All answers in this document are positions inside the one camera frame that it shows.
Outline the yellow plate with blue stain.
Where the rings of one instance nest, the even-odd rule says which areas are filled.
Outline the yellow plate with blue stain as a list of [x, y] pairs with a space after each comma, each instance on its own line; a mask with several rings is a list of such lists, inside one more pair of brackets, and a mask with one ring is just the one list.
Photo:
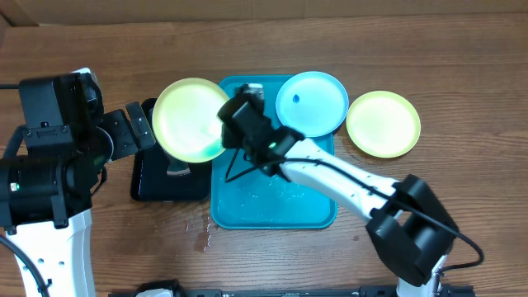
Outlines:
[[419, 140], [421, 128], [414, 106], [388, 91], [359, 96], [346, 116], [346, 130], [354, 145], [377, 158], [397, 158], [408, 153]]

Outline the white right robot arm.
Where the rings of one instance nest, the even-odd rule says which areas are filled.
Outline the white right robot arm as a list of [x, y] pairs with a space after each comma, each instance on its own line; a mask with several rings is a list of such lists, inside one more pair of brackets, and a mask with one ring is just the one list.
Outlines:
[[366, 172], [327, 153], [264, 114], [262, 86], [243, 84], [219, 110], [222, 144], [245, 152], [252, 170], [306, 186], [365, 222], [379, 259], [398, 278], [398, 296], [438, 296], [441, 273], [458, 228], [432, 189]]

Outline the light blue plate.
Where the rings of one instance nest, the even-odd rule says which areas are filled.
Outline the light blue plate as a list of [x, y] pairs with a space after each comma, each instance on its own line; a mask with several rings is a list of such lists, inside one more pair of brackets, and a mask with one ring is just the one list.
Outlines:
[[278, 91], [276, 114], [281, 124], [306, 137], [331, 134], [345, 120], [347, 90], [328, 73], [309, 71], [288, 79]]

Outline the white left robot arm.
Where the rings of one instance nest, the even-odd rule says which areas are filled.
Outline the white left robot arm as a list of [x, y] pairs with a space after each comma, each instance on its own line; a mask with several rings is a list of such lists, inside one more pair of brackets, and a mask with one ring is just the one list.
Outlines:
[[93, 296], [92, 197], [106, 165], [155, 144], [138, 102], [105, 111], [89, 68], [28, 78], [16, 89], [25, 122], [1, 159], [1, 243], [29, 296]]

